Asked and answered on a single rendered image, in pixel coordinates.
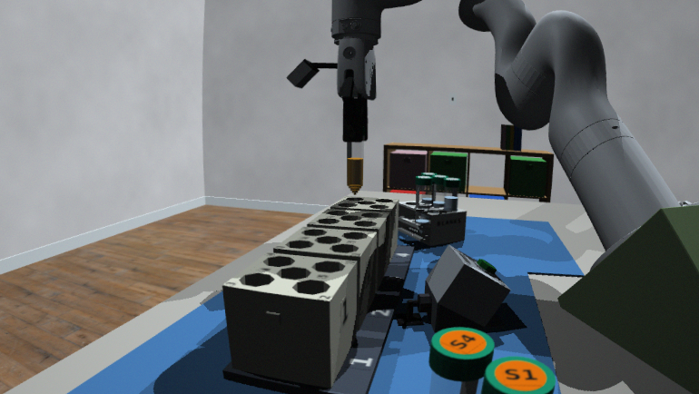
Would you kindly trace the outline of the blue flat mat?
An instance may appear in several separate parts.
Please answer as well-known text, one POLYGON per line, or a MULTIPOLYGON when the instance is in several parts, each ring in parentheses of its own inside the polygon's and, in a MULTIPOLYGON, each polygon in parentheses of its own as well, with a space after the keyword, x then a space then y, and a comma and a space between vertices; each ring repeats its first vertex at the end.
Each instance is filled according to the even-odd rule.
MULTIPOLYGON (((505 328, 484 331, 495 343, 492 361, 526 357, 556 371, 528 274, 583 277, 549 222, 468 217, 464 241, 429 246, 399 231, 398 245, 415 246, 389 335, 369 394, 429 394, 434 332, 399 326, 407 300, 425 293, 425 279, 448 245, 493 265, 511 289, 496 311, 505 328)), ((288 394, 225 379, 231 362, 223 291, 67 394, 288 394)), ((553 394, 561 394, 556 377, 553 394)))

